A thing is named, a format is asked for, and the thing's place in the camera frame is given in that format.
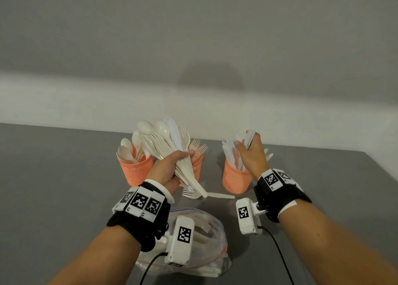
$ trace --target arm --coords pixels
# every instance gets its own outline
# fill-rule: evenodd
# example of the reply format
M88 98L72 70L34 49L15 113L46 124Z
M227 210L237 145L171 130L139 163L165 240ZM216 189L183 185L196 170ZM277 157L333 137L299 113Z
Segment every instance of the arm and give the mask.
M194 154L195 151L190 151L192 163L196 161ZM163 160L157 160L147 179L157 181L174 193L180 184L174 175L176 162L187 156L188 152L176 151ZM140 250L140 243L123 227L106 227L49 285L125 284Z
M248 150L240 142L236 145L245 167L255 180L259 179L269 169L260 135L255 134ZM311 203L296 202L280 213L279 221L318 284L398 284L397 271L380 254Z

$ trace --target orange mesh container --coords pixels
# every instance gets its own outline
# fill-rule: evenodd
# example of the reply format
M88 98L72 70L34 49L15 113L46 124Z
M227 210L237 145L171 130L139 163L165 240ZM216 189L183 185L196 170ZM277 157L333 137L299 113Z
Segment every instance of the orange mesh container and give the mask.
M201 156L199 156L198 161L195 162L195 163L192 165L192 167L193 167L194 169L195 169L195 168L197 169L196 172L194 172L194 174L195 174L195 179L196 179L197 181L199 181L199 178L200 178L200 171L202 170L202 162L203 162L203 154L202 154Z
M225 160L224 174L222 175L222 184L228 192L233 194L243 194L251 183L251 174L249 171L238 171L230 166Z
M132 155L135 156L136 149L134 145ZM125 164L119 161L123 173L125 174L126 180L132 187L137 187L147 178L149 171L153 167L152 155L146 158L145 155L141 158L140 162L137 164Z

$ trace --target person's right arm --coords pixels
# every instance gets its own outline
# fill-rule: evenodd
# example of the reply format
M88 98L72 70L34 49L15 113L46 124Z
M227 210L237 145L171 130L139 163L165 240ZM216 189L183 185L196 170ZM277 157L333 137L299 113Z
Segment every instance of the person's right arm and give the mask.
M249 150L237 143L243 164L257 181L268 170L261 138ZM301 199L279 215L279 221L300 259L319 285L398 284L398 272L378 252Z

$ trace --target black wristband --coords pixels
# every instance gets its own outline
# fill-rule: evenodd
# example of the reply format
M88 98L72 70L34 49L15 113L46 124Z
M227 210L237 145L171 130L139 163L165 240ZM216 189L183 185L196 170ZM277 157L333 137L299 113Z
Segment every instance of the black wristband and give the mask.
M279 222L278 214L281 209L296 199L312 203L311 199L285 172L281 170L268 171L266 177L261 176L258 179L254 192L260 207L259 210L267 210L266 215L269 220Z
M146 190L138 192L139 187L143 187ZM113 227L120 225L140 242L141 251L148 252L155 246L155 238L160 239L167 230L170 204L164 198L160 205L158 200L142 193L142 191L145 191L147 194L148 192L156 192L164 196L154 185L143 182L139 187L134 193L129 194L132 190L130 189L125 197L115 206L117 208L121 205L109 219L106 226ZM135 214L140 211L142 214L137 217L132 214L134 211Z

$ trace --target wire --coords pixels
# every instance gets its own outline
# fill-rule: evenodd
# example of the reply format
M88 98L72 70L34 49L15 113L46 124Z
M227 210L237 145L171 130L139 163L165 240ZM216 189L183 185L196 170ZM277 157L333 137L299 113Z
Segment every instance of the wire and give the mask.
M148 267L147 267L147 269L145 270L144 275L142 276L140 285L142 285L142 283L144 282L144 278L145 278L145 276L147 275L147 272L148 272L149 268L151 267L151 265L153 264L153 262L155 262L155 260L156 260L157 258L159 258L159 257L161 257L161 256L167 256L168 254L169 254L168 252L161 252L160 254L158 254L156 257L154 257L154 258L152 259L152 261L148 264Z
M282 252L281 252L281 250L279 249L278 243L276 242L275 238L272 236L271 232L270 232L269 230L267 230L265 227L262 227L262 226L257 226L257 227L258 227L258 228L261 228L261 229L265 230L267 233L269 233L269 235L271 236L272 240L274 240L275 245L276 245L276 248L278 249L278 252L279 252L279 254L281 255L281 258L282 258L282 261L283 261L283 265L285 265L287 274L289 275L290 282L292 282L292 284L295 285L295 283L293 282L292 276L290 275L289 269L287 268L285 259L284 259L283 256L282 256Z

